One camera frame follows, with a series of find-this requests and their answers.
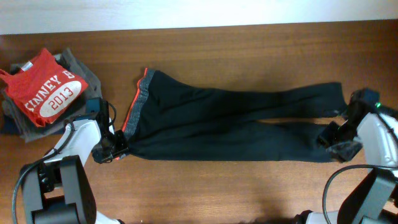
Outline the black leggings with red waistband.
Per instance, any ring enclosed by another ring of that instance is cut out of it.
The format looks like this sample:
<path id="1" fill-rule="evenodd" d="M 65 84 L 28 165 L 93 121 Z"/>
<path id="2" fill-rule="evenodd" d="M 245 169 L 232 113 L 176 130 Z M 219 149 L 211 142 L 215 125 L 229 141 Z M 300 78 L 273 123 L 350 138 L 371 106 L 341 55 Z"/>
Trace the black leggings with red waistband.
<path id="1" fill-rule="evenodd" d="M 280 92 L 228 91 L 146 69 L 123 126 L 129 152 L 166 161 L 330 162 L 322 124 L 346 108 L 341 84 Z"/>

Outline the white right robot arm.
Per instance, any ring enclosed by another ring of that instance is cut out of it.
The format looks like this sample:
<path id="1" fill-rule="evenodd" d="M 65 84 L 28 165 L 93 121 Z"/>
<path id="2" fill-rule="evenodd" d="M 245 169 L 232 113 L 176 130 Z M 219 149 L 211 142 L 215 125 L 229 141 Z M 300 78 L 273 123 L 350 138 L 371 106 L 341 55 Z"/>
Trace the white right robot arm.
<path id="1" fill-rule="evenodd" d="M 397 223 L 397 215 L 384 209 L 387 201 L 397 201 L 397 112 L 380 103 L 354 100 L 342 126 L 326 135 L 334 154 L 348 161 L 363 148 L 365 164 L 346 166 L 328 179 L 322 196 L 322 212 L 304 211 L 294 223 Z M 340 209 L 326 210 L 326 196 L 332 180 L 351 169 L 369 169 L 369 174 L 349 194 Z"/>

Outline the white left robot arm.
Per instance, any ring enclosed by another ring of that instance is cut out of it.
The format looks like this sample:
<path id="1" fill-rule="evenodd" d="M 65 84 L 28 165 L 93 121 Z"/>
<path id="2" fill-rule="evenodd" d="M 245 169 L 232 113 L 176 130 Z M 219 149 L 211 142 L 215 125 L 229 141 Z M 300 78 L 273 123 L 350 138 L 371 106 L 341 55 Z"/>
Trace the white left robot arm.
<path id="1" fill-rule="evenodd" d="M 21 169 L 12 195 L 13 222 L 17 222 L 15 200 L 20 192 L 27 223 L 122 224 L 97 210 L 84 170 L 100 140 L 97 121 L 69 121 L 59 142 L 43 158 Z"/>

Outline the red printed t-shirt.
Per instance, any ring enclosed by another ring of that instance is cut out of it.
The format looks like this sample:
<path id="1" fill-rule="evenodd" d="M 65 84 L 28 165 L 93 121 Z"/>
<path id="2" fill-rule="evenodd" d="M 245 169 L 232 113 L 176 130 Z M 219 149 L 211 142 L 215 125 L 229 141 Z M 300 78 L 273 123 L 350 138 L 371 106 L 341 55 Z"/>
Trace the red printed t-shirt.
<path id="1" fill-rule="evenodd" d="M 6 95 L 38 128 L 54 123 L 88 87 L 47 49 L 14 75 L 1 70 L 1 80 L 7 85 Z"/>

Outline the gray folded garment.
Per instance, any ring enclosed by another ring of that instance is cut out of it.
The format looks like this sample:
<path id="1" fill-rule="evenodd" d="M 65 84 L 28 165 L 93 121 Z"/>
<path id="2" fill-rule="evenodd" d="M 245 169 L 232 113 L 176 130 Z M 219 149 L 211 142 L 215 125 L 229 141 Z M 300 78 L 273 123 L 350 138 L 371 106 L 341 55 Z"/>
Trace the gray folded garment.
<path id="1" fill-rule="evenodd" d="M 1 94 L 4 125 L 2 134 L 19 135 L 25 142 L 35 141 L 51 134 L 60 134 L 63 129 L 63 120 L 69 119 L 85 112 L 85 103 L 90 98 L 102 97 L 101 82 L 98 77 L 81 61 L 74 57 L 69 48 L 62 53 L 54 55 L 56 62 L 66 70 L 82 77 L 88 88 L 68 107 L 58 120 L 43 128 L 36 127 L 31 120 L 15 105 L 6 95 L 4 89 Z"/>

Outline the dark blue folded garment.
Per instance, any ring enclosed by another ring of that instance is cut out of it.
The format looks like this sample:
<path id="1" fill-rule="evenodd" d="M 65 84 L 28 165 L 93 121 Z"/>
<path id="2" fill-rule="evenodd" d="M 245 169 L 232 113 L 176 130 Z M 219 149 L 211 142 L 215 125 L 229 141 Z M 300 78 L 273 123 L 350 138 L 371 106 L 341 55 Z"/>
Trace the dark blue folded garment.
<path id="1" fill-rule="evenodd" d="M 71 118 L 64 119 L 64 123 L 71 123 L 72 121 L 79 121 L 83 119 L 96 119 L 98 113 L 101 112 L 101 98 L 92 98 L 86 102 L 85 113 L 72 116 Z M 21 135 L 22 129 L 17 126 L 17 122 L 10 116 L 4 115 L 4 124 L 1 128 L 1 134 Z"/>

